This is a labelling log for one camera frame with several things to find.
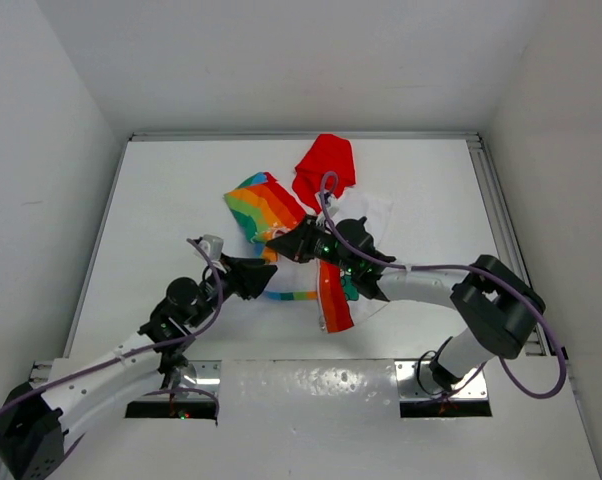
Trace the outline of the rainbow white kids jacket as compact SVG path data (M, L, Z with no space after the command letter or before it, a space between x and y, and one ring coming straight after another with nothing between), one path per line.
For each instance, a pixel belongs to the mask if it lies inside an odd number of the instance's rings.
M361 291L395 260L378 250L392 204L357 189L348 140L321 134L291 185L262 171L224 201L256 256L277 268L264 297L316 302L328 333L349 330L382 308Z

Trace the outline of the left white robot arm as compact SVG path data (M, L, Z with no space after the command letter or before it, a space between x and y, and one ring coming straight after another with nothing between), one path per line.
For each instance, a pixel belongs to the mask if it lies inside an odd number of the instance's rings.
M148 321L111 352L39 387L15 387L0 409L0 459L15 479L45 479L111 411L168 389L200 326L236 295L258 298L277 271L265 260L222 255L202 282L173 280Z

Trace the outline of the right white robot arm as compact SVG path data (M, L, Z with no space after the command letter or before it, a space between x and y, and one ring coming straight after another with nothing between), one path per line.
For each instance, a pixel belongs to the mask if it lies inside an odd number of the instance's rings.
M338 267L367 299L415 301L456 311L465 330L447 339L428 364L437 392L450 392L470 370L495 357L518 357L546 305L505 264L481 255L460 274L450 268L400 266L377 250L365 222L345 219L325 227L308 216L266 245L296 263L319 259Z

